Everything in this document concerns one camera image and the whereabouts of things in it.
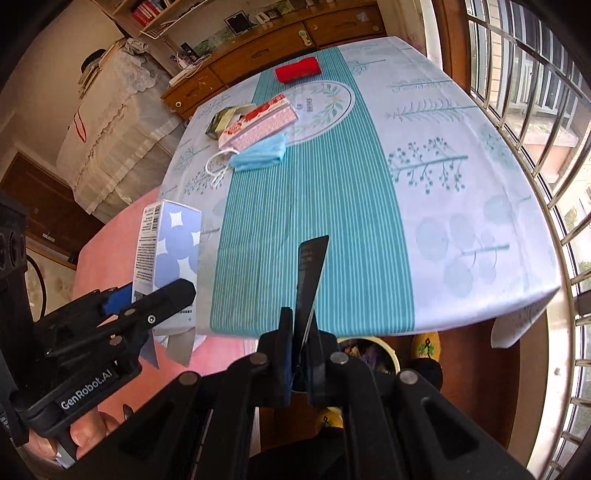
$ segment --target human hand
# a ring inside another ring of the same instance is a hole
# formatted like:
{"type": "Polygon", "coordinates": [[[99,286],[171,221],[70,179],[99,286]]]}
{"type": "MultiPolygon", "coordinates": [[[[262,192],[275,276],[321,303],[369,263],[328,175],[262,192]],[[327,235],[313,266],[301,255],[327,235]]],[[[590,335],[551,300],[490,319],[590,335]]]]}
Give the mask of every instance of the human hand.
{"type": "MultiPolygon", "coordinates": [[[[97,408],[90,410],[81,416],[70,426],[70,435],[74,443],[78,445],[76,457],[79,460],[92,450],[101,440],[119,426],[117,420],[111,415],[98,411],[97,408]]],[[[29,431],[29,442],[25,445],[29,452],[41,458],[55,460],[57,454],[57,443],[53,439],[40,437],[34,431],[29,431]]]]}

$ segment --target mask ear loop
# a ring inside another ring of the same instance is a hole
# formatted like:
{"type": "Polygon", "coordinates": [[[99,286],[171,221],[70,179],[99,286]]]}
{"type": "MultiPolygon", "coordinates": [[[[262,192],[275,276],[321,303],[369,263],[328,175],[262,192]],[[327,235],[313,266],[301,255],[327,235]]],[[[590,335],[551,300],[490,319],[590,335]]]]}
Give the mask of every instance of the mask ear loop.
{"type": "Polygon", "coordinates": [[[209,157],[207,159],[207,162],[205,163],[205,173],[207,173],[208,175],[213,177],[213,180],[212,180],[212,187],[213,188],[217,188],[217,186],[220,185],[220,183],[223,179],[223,176],[226,174],[226,171],[230,168],[230,162],[227,163],[227,165],[223,168],[223,170],[218,170],[215,173],[212,172],[211,170],[209,170],[209,162],[211,162],[218,155],[224,155],[226,153],[240,153],[240,152],[238,150],[236,150],[235,148],[230,147],[225,150],[214,153],[211,157],[209,157]]]}

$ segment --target barcode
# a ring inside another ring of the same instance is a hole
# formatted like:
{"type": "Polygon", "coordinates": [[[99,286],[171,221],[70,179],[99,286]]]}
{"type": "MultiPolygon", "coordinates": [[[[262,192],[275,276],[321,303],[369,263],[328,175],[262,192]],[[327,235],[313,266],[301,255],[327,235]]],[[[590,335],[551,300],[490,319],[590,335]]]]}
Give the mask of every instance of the barcode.
{"type": "Polygon", "coordinates": [[[158,220],[160,220],[160,210],[162,209],[162,204],[156,205],[154,209],[154,217],[152,219],[152,231],[158,230],[158,220]]]}

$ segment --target teal striped table runner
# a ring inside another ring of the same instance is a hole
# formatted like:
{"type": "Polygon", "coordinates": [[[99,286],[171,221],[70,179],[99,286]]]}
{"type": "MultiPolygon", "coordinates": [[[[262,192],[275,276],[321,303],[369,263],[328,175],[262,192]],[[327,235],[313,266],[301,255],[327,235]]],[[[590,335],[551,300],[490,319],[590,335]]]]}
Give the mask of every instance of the teal striped table runner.
{"type": "MultiPolygon", "coordinates": [[[[361,335],[414,328],[410,267],[384,151],[339,49],[314,55],[323,69],[314,82],[348,86],[355,103],[332,129],[290,145],[280,166],[232,176],[217,253],[214,332],[258,336],[275,329],[280,308],[295,302],[297,248],[320,235],[330,235],[316,302],[321,329],[361,335]]],[[[269,69],[252,102],[308,82],[286,87],[269,69]]]]}

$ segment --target blue face mask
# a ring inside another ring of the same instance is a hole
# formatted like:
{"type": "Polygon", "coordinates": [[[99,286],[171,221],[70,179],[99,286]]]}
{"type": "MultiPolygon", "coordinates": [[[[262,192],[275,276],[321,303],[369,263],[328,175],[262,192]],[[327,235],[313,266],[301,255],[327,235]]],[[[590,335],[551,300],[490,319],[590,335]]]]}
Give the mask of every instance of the blue face mask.
{"type": "Polygon", "coordinates": [[[215,187],[222,181],[222,178],[229,167],[232,167],[235,171],[245,171],[278,165],[283,160],[286,148],[287,140],[285,139],[284,134],[272,135],[271,137],[264,138],[251,145],[243,152],[230,148],[216,153],[207,161],[205,171],[214,177],[212,186],[215,187]],[[231,156],[230,161],[225,168],[216,172],[211,172],[208,168],[209,162],[216,156],[226,153],[234,153],[235,155],[231,156]]]}

